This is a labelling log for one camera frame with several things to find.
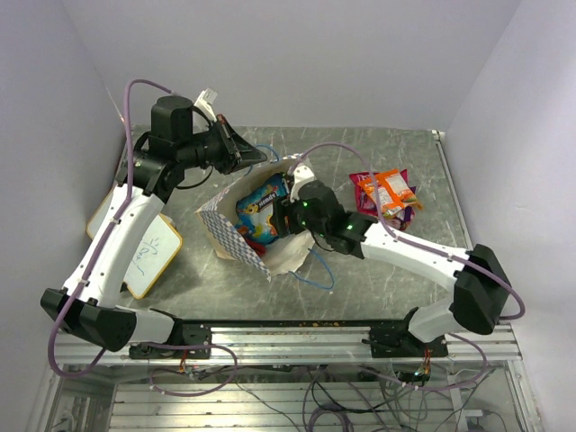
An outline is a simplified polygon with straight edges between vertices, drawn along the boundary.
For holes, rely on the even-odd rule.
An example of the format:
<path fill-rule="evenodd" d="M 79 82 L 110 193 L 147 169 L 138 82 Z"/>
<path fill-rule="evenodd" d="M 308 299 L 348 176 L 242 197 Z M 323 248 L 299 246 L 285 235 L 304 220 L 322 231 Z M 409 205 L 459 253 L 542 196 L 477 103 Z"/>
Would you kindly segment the red chips bag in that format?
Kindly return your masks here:
<path fill-rule="evenodd" d="M 369 172 L 349 175 L 355 188 L 356 209 L 373 216 L 381 210 L 389 225 L 397 230 L 405 230 L 411 224 L 415 210 L 422 208 L 416 196 L 416 187 L 408 184 L 408 171 L 395 168 L 375 173 L 374 176 L 377 187 L 374 187 Z"/>

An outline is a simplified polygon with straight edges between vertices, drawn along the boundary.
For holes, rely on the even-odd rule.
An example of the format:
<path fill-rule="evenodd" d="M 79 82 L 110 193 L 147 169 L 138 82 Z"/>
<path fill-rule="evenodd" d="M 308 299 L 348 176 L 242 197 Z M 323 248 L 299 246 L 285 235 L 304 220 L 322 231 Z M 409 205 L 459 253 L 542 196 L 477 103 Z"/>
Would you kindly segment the blue snack bag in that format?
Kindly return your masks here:
<path fill-rule="evenodd" d="M 278 235 L 271 222 L 274 199 L 283 198 L 288 193 L 283 174 L 269 176 L 255 191 L 237 201 L 237 231 L 245 239 L 263 246 L 275 242 Z"/>

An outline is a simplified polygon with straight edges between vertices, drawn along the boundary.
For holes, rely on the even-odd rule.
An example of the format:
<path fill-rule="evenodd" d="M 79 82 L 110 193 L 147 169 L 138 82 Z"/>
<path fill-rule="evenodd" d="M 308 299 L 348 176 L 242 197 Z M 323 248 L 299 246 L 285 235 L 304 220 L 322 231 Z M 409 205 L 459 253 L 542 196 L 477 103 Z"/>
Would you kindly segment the blue checkered paper bag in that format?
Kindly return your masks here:
<path fill-rule="evenodd" d="M 276 156 L 270 162 L 249 169 L 246 174 L 203 204 L 196 214 L 206 228 L 208 239 L 218 257 L 253 266 L 267 279 L 273 275 L 290 274 L 300 282 L 330 292 L 335 284 L 333 274 L 328 275 L 330 282 L 327 284 L 313 282 L 297 274 L 308 255 L 314 255 L 329 269 L 325 260 L 313 249 L 315 238 L 308 231 L 286 238 L 278 237 L 275 242 L 263 246 L 247 240 L 236 229 L 239 222 L 236 213 L 237 201 L 255 191 L 269 176 L 283 174 L 289 188 L 287 195 L 290 195 L 292 181 L 288 178 L 287 171 L 299 156 L 298 153 L 286 157 Z"/>

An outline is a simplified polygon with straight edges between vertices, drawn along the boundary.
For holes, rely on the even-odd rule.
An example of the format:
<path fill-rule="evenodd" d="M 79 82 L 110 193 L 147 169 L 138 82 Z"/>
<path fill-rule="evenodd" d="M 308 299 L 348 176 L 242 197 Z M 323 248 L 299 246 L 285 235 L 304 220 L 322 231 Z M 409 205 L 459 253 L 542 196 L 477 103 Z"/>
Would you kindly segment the orange snack packet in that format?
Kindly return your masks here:
<path fill-rule="evenodd" d="M 398 169 L 377 173 L 374 177 L 376 185 L 374 185 L 372 178 L 368 175 L 365 180 L 359 183 L 359 186 L 374 204 L 380 204 L 379 207 L 382 213 L 382 207 L 386 204 L 409 205 L 413 209 L 423 209 L 418 197 L 410 189 Z"/>

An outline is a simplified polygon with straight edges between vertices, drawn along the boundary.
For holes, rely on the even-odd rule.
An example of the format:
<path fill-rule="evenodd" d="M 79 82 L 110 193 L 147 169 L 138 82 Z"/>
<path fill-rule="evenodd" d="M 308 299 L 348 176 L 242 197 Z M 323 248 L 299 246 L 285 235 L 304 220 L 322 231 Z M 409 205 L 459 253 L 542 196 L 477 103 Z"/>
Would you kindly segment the purple snack packet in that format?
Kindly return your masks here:
<path fill-rule="evenodd" d="M 406 230 L 414 219 L 415 212 L 411 206 L 386 204 L 382 207 L 382 216 L 392 228 Z"/>

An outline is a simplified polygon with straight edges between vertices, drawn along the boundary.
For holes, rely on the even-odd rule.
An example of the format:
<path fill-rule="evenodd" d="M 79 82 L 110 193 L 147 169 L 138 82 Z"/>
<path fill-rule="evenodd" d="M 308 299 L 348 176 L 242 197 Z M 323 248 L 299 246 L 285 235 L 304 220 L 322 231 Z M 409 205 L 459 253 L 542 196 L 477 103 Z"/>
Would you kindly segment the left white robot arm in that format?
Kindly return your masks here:
<path fill-rule="evenodd" d="M 161 213 L 185 171 L 211 167 L 228 175 L 266 161 L 212 109 L 211 89 L 195 101 L 163 96 L 151 108 L 150 129 L 128 151 L 113 188 L 109 210 L 73 274 L 48 289 L 40 306 L 53 318 L 49 348 L 60 330 L 117 352 L 130 343 L 151 343 L 163 357 L 183 348 L 179 318 L 155 310 L 119 306 L 120 289 L 140 242 Z"/>

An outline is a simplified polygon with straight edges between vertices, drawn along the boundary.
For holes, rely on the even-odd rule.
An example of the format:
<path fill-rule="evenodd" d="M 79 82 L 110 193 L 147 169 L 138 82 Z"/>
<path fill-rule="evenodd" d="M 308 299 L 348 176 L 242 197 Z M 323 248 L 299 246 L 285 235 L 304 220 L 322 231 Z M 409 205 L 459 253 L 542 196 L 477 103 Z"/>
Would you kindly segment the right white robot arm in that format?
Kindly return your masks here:
<path fill-rule="evenodd" d="M 307 231 L 341 255 L 389 263 L 446 289 L 447 297 L 411 310 L 402 320 L 394 343 L 407 356 L 447 333 L 489 335 L 501 319 L 509 280 L 489 247 L 447 247 L 392 229 L 345 210 L 318 180 L 295 196 L 274 199 L 271 222 L 281 238 Z"/>

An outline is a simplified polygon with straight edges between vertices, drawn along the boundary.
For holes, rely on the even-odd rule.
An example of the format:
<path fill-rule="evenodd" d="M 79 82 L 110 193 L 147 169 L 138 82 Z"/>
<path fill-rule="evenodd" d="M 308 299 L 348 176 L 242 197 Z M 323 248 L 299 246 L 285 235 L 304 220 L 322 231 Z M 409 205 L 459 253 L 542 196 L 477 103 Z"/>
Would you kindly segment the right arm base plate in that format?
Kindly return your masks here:
<path fill-rule="evenodd" d="M 444 336 L 431 342 L 421 342 L 413 337 L 399 320 L 386 320 L 370 327 L 368 336 L 362 343 L 371 349 L 372 358 L 433 358 L 447 357 L 448 349 Z"/>

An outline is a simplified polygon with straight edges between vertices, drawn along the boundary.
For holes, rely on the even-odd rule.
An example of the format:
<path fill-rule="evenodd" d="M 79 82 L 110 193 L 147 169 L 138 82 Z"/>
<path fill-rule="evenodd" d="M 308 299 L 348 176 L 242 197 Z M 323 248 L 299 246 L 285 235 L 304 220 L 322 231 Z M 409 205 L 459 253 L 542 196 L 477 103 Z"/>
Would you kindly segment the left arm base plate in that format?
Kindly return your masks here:
<path fill-rule="evenodd" d="M 129 348 L 132 360 L 208 359 L 212 343 L 212 332 L 204 324 L 179 323 L 167 342 L 138 343 Z"/>

